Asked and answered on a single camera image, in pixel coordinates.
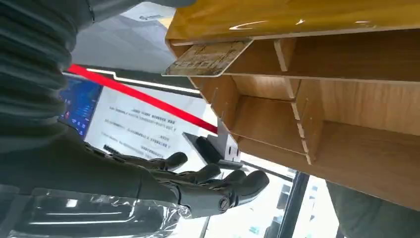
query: wooden cabinet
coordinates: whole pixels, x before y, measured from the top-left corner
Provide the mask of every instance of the wooden cabinet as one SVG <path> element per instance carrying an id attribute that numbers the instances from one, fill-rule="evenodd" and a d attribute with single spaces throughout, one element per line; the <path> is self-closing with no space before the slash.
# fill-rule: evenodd
<path id="1" fill-rule="evenodd" d="M 177 56 L 193 43 L 167 42 Z M 222 76 L 190 78 L 241 151 L 420 211 L 419 42 L 268 37 Z"/>

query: blue screen display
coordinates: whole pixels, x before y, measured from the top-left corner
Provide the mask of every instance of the blue screen display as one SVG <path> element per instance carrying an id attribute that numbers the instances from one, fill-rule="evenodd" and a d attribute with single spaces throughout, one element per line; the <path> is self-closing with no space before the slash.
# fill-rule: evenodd
<path id="1" fill-rule="evenodd" d="M 60 92 L 66 111 L 60 119 L 74 127 L 84 139 L 89 128 L 102 86 L 89 80 L 66 75 L 68 87 Z"/>

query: person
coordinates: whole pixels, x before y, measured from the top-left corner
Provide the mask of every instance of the person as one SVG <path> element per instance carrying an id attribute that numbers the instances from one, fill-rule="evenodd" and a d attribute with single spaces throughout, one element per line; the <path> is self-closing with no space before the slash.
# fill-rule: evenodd
<path id="1" fill-rule="evenodd" d="M 420 212 L 327 182 L 346 238 L 420 238 Z"/>

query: plastic wrap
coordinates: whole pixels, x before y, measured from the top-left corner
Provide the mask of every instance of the plastic wrap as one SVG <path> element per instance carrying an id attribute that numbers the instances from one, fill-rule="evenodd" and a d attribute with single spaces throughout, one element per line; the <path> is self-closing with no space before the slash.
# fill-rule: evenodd
<path id="1" fill-rule="evenodd" d="M 0 236 L 8 238 L 164 238 L 191 217 L 173 203 L 42 188 L 0 190 L 0 211 Z"/>
<path id="2" fill-rule="evenodd" d="M 305 36 L 420 27 L 418 0 L 198 0 L 167 39 Z"/>

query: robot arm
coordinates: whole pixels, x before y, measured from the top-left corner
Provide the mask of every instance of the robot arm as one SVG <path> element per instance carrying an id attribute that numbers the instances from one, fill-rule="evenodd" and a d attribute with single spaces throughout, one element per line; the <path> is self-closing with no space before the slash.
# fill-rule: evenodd
<path id="1" fill-rule="evenodd" d="M 58 92 L 67 84 L 62 71 L 70 66 L 77 33 L 140 2 L 0 0 L 0 185 L 17 189 L 10 203 L 6 200 L 4 209 L 8 211 L 4 212 L 6 218 L 13 214 L 13 219 L 2 220 L 0 214 L 0 237 L 13 228 L 33 235 L 72 236 L 72 232 L 80 232 L 74 233 L 75 237 L 86 237 L 83 231 L 94 230 L 86 228 L 91 223 L 74 227 L 75 223 L 69 221 L 48 221 L 52 228 L 39 229 L 42 224 L 31 217 L 34 213 L 25 213 L 39 197 L 39 189 L 176 204 L 186 207 L 192 217 L 202 217 L 251 201 L 267 186 L 268 177 L 259 171 L 247 177 L 236 172 L 224 180 L 214 180 L 211 178 L 218 168 L 212 166 L 178 175 L 167 171 L 171 167 L 168 163 L 162 167 L 162 161 L 136 162 L 122 155 L 109 158 L 86 148 L 74 130 L 57 122 L 57 116 L 64 111 Z M 156 2 L 184 6 L 194 0 Z M 149 215 L 162 220 L 165 211 Z M 134 222 L 140 220 L 119 222 L 112 228 L 121 235 L 121 230 L 130 231 L 126 229 L 129 225 L 138 227 Z M 98 232 L 105 228 L 111 226 L 98 228 Z"/>

